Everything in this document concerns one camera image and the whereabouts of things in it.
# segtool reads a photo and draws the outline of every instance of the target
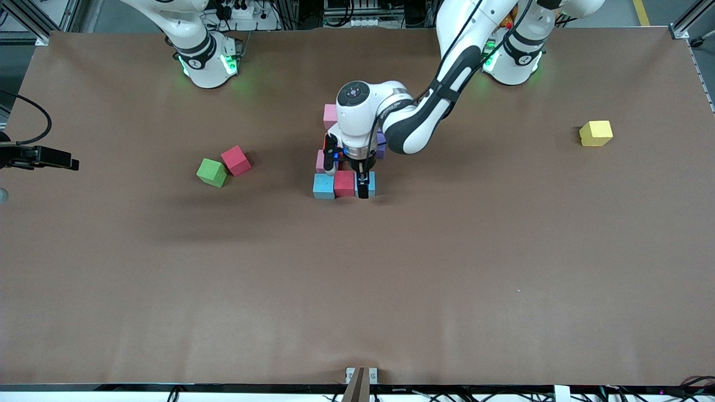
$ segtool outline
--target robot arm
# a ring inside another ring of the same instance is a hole
[[[359,174],[358,190],[361,185],[367,187],[368,171],[375,164],[376,127],[382,127],[393,152],[421,151],[485,62],[489,65],[483,70],[497,81],[521,84],[538,66],[543,44],[554,27],[554,10],[569,5],[572,16],[588,16],[603,2],[444,0],[437,15],[442,60],[424,96],[415,101],[397,81],[346,84],[337,96],[337,124],[327,133],[326,149],[330,151],[325,153],[326,173],[333,174],[337,169],[335,162],[346,160]],[[516,24],[499,29],[517,3]],[[490,53],[490,58],[484,60],[482,54],[488,41],[499,45]]]
[[[122,0],[151,19],[177,50],[186,74],[201,88],[215,88],[238,73],[236,40],[208,32],[201,13],[208,0]]]

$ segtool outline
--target tabletop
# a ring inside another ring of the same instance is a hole
[[[0,382],[672,384],[715,371],[715,119],[668,30],[558,29],[476,76],[378,196],[311,193],[354,79],[418,94],[430,30],[254,33],[200,89],[161,34],[52,35],[21,93],[78,172],[2,170]],[[611,121],[602,148],[578,143]],[[42,130],[16,103],[16,140]],[[236,144],[254,168],[195,175]]]

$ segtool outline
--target blue cube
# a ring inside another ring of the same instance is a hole
[[[334,200],[335,191],[332,189],[333,177],[325,173],[315,173],[313,179],[313,196],[316,200]]]
[[[358,175],[355,175],[355,196],[358,196]],[[375,172],[370,172],[370,184],[368,184],[368,197],[375,196]]]

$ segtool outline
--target red cube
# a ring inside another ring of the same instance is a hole
[[[354,197],[355,172],[352,170],[338,170],[335,172],[333,186],[336,197]]]
[[[221,158],[223,158],[231,175],[242,175],[251,168],[251,162],[248,162],[246,155],[243,154],[241,147],[238,145],[222,153]]]

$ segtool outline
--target purple cube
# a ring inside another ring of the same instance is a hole
[[[383,131],[381,129],[378,130],[378,154],[377,157],[378,159],[385,159],[385,143],[387,140],[385,139],[385,135],[383,134]]]

